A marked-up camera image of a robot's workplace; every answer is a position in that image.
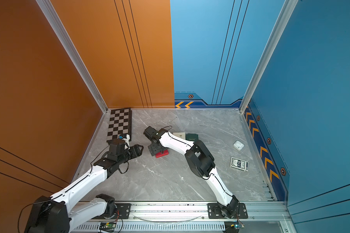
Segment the cream booklet with flower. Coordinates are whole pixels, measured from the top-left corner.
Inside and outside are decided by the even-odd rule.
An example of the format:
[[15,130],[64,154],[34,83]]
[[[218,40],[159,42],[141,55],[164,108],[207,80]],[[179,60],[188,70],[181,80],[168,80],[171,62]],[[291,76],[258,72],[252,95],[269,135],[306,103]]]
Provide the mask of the cream booklet with flower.
[[173,135],[174,135],[175,137],[181,138],[181,139],[183,139],[183,140],[186,139],[186,134],[185,134],[184,132],[176,132],[176,133],[173,133]]

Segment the green jewelry box lid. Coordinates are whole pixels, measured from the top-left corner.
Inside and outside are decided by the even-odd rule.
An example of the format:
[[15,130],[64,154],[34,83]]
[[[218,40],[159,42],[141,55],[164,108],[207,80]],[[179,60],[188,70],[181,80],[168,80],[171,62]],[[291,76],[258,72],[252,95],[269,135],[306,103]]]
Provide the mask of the green jewelry box lid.
[[188,134],[186,134],[186,140],[196,142],[199,140],[198,134],[188,133]]

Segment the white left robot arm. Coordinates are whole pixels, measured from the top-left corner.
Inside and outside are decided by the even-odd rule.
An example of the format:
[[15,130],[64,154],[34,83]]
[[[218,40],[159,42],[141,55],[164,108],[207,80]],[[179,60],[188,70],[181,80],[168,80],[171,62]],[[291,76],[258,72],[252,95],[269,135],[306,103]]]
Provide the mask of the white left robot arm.
[[89,171],[50,197],[41,196],[32,205],[24,231],[26,233],[69,233],[81,224],[101,216],[118,217],[115,199],[106,194],[97,195],[87,204],[79,201],[97,185],[107,180],[120,165],[142,155],[142,145],[130,146],[129,139],[113,140],[99,160],[94,160]]

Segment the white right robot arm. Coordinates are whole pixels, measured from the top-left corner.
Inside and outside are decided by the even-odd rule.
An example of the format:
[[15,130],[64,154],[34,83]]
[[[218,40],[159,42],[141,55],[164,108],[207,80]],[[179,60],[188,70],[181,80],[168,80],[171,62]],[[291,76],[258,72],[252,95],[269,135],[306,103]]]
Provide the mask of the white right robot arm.
[[237,216],[239,201],[222,181],[216,169],[214,157],[201,140],[187,141],[164,128],[157,131],[151,126],[145,129],[144,135],[151,141],[148,148],[152,155],[166,149],[172,149],[184,155],[190,170],[197,177],[205,180],[213,191],[222,215],[227,218]]

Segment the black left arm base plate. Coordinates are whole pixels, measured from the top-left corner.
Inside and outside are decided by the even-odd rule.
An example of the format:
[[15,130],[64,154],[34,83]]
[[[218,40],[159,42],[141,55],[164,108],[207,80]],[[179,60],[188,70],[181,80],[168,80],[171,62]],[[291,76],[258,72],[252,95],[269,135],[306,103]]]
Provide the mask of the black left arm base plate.
[[93,219],[102,219],[102,220],[116,220],[116,219],[129,219],[131,204],[130,203],[116,203],[115,212],[112,216],[106,217],[104,215],[96,216]]

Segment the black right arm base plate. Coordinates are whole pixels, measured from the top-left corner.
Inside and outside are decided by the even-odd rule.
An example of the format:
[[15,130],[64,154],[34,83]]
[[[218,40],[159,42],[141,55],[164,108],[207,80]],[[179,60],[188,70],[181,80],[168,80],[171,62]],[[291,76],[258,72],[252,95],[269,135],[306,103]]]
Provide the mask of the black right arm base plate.
[[248,219],[249,217],[246,205],[244,203],[237,203],[237,205],[233,207],[223,206],[219,203],[208,203],[207,209],[209,219]]

